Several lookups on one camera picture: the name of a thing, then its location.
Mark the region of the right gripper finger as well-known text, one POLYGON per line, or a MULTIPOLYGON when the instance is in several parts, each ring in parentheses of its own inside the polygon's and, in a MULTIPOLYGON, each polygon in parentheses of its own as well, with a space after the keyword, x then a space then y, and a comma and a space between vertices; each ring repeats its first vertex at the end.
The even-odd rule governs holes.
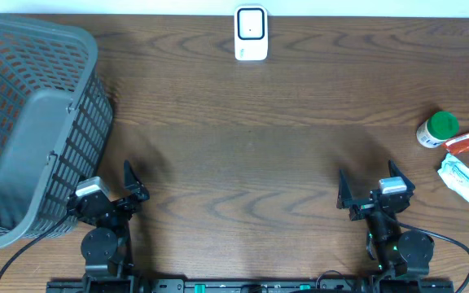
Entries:
POLYGON ((352 205, 353 197, 347 179, 342 169, 339 170, 339 190, 336 207, 338 209, 349 209, 352 205))
POLYGON ((400 177, 405 183, 408 192, 413 192, 415 190, 415 185, 413 182, 403 174, 403 172, 396 166, 393 160, 388 161, 388 170, 390 177, 400 177))

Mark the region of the white bottle green cap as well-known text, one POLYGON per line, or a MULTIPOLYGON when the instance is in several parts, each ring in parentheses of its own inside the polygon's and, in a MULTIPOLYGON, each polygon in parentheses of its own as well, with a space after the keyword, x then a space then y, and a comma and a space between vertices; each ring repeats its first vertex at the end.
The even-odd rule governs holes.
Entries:
POLYGON ((426 148, 437 148, 457 134, 458 119, 450 112, 437 112, 416 131, 417 141, 426 148))

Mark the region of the teal tissue packet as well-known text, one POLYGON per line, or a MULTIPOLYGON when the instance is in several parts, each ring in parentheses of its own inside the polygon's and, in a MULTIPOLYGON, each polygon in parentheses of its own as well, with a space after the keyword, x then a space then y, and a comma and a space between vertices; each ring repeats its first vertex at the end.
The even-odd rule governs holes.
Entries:
POLYGON ((469 168, 461 160, 447 154, 437 173, 449 189, 469 203, 469 168))

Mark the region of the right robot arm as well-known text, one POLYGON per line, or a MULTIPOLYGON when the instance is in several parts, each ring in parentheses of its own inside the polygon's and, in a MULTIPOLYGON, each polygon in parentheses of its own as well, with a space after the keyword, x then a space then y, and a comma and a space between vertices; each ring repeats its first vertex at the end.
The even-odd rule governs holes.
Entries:
POLYGON ((351 221, 366 221, 366 249, 379 262, 379 273, 365 284, 370 292, 420 292, 420 279, 429 274, 435 243, 431 236, 401 230, 396 214, 410 206, 415 185, 390 160, 389 177, 379 180, 379 188, 368 198, 355 199, 343 172, 339 173, 336 207, 349 210, 351 221))

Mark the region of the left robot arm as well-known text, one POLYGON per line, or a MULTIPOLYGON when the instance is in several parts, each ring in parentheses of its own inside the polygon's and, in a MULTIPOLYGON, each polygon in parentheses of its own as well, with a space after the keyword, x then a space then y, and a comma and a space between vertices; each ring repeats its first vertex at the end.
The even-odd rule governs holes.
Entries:
POLYGON ((81 242, 85 258, 84 292, 144 292, 149 284, 134 271, 129 221, 150 194, 124 162, 124 198, 110 200, 109 188, 100 177, 78 183, 68 200, 67 212, 94 228, 81 242))

